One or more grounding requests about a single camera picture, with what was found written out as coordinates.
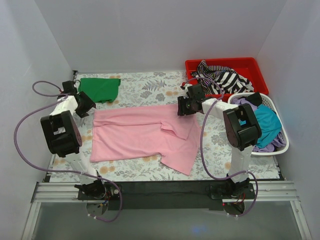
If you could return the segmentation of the green t-shirt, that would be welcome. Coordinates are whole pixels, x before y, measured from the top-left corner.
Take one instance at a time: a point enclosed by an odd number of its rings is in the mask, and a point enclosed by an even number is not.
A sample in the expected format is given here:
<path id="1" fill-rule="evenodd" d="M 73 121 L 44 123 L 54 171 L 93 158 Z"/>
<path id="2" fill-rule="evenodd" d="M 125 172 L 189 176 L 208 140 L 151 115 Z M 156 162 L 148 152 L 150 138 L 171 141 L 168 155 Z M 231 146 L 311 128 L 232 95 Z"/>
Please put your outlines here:
<path id="1" fill-rule="evenodd" d="M 114 102 L 118 97 L 120 78 L 81 78 L 79 92 L 84 92 L 94 103 Z"/>

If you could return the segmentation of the pink t-shirt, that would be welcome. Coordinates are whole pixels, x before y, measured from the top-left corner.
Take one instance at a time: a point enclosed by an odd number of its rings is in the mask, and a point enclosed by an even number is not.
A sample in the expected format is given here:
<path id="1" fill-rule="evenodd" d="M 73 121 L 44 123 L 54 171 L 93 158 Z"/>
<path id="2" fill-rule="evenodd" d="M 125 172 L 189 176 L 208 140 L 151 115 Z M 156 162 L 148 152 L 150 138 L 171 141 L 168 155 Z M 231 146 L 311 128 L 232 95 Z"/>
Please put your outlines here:
<path id="1" fill-rule="evenodd" d="M 179 116 L 177 104 L 97 110 L 90 162 L 161 155 L 162 164 L 189 175 L 198 153 L 200 134 L 196 116 Z"/>

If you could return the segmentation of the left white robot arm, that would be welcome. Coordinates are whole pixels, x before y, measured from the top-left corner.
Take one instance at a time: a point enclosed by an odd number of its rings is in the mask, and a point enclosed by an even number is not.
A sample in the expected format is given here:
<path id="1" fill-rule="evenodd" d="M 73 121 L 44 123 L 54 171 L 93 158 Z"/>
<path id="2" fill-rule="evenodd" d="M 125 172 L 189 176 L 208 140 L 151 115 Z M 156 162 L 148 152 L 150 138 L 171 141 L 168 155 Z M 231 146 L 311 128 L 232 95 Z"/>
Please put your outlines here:
<path id="1" fill-rule="evenodd" d="M 88 111 L 96 104 L 83 92 L 69 95 L 59 103 L 50 115 L 40 119 L 41 127 L 49 151 L 68 162 L 73 171 L 79 172 L 80 184 L 74 187 L 95 200 L 103 199 L 107 190 L 102 180 L 81 152 L 82 136 L 73 118 L 87 117 Z"/>

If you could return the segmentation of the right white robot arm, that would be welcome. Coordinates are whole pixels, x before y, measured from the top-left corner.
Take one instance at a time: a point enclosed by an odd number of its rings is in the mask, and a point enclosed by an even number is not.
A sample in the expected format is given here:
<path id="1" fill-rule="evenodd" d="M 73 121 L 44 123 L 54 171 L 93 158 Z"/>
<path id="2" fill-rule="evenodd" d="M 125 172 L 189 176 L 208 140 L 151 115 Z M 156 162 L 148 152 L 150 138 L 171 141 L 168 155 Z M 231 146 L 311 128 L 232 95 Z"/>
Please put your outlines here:
<path id="1" fill-rule="evenodd" d="M 249 171 L 251 153 L 262 136 L 262 130 L 252 107 L 248 103 L 236 105 L 206 97 L 200 84 L 183 83 L 181 88 L 185 96 L 177 98 L 177 114 L 179 116 L 204 114 L 200 133 L 200 156 L 205 172 L 212 179 L 224 182 L 225 192 L 230 198 L 239 198 L 249 187 L 249 176 L 253 175 Z M 232 147 L 230 169 L 224 178 L 213 176 L 205 163 L 203 135 L 208 116 L 224 121 L 226 136 Z"/>

